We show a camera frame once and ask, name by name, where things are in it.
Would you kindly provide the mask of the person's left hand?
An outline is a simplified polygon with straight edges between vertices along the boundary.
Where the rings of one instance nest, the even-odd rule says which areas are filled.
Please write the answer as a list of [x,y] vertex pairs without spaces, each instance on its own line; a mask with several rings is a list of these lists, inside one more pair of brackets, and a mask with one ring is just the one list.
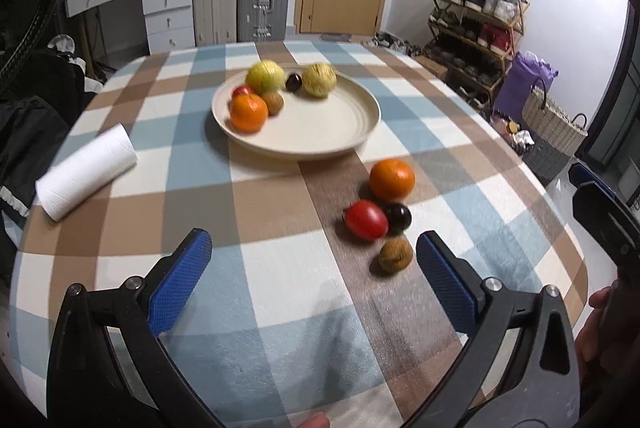
[[306,419],[297,428],[330,428],[330,421],[325,414],[319,412]]

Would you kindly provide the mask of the person's right hand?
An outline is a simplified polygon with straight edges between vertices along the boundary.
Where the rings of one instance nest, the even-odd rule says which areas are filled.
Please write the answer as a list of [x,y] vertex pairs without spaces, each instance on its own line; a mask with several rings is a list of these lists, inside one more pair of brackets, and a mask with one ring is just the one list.
[[592,311],[575,340],[580,380],[586,377],[588,364],[600,354],[600,323],[611,290],[611,286],[603,287],[594,292],[588,300]]

